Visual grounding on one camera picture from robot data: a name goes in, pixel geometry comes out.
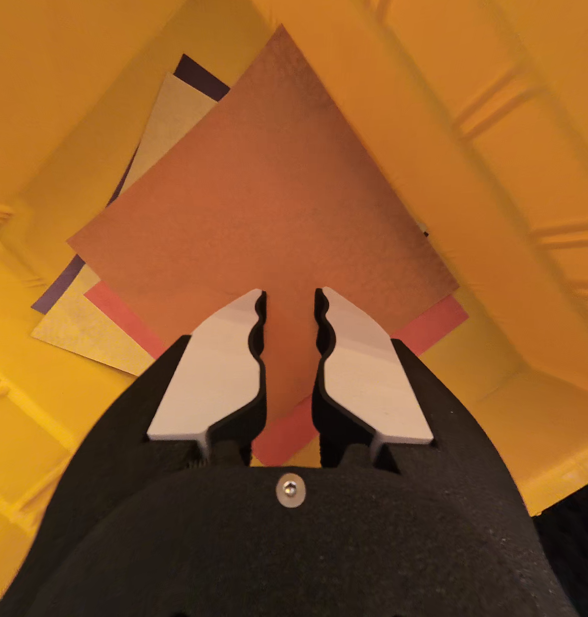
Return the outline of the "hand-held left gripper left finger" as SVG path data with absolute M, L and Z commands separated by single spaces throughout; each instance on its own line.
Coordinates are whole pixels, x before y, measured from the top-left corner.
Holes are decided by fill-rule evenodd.
M 267 420 L 267 293 L 253 289 L 190 335 L 147 429 L 151 441 L 195 442 L 205 459 L 233 442 L 244 458 Z

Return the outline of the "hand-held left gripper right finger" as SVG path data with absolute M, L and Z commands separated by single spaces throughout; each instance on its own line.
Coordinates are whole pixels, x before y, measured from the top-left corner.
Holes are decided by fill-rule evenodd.
M 323 467 L 336 467 L 351 445 L 376 465 L 391 445 L 433 443 L 434 436 L 390 335 L 329 287 L 314 294 L 316 347 L 313 424 Z

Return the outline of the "brown-backed patterned origami paper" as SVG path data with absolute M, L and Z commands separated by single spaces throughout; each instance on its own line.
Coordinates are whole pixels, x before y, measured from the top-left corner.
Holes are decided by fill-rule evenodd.
M 311 395 L 315 289 L 393 334 L 458 283 L 283 26 L 72 250 L 169 345 L 267 293 L 267 414 Z

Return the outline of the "yellow plastic bin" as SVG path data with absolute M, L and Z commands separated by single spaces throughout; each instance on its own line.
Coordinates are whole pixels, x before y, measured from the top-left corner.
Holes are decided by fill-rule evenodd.
M 0 535 L 129 382 L 30 336 L 183 53 L 283 25 L 475 312 L 425 359 L 531 513 L 588 483 L 588 1 L 0 1 Z

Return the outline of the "salmon origami paper sheet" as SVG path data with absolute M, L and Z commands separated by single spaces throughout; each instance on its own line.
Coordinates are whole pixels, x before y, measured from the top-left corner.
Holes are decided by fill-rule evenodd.
M 159 338 L 104 282 L 93 285 L 84 296 L 152 358 L 156 359 L 164 352 L 165 346 Z M 397 331 L 392 338 L 401 340 L 420 356 L 467 319 L 468 314 L 460 303 L 448 296 Z M 252 444 L 252 454 L 262 465 L 283 466 L 318 436 L 312 420 L 311 398 L 308 397 L 287 416 L 264 429 Z

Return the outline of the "cream origami paper sheet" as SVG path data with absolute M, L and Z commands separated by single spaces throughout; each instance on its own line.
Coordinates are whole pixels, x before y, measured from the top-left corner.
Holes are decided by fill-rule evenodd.
M 138 146 L 108 205 L 112 205 L 155 165 L 216 103 L 173 73 L 168 73 L 153 103 Z M 85 298 L 84 294 L 98 282 L 102 281 L 85 264 L 62 297 L 43 315 L 31 336 L 138 376 L 155 359 Z

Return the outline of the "dark purple origami paper sheet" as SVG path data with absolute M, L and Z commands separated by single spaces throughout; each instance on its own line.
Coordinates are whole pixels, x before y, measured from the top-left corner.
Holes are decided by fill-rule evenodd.
M 215 102 L 219 102 L 230 90 L 225 82 L 186 54 L 181 56 L 173 75 Z M 74 282 L 84 265 L 82 258 L 75 255 L 55 281 L 31 305 L 31 309 L 41 315 L 47 314 Z

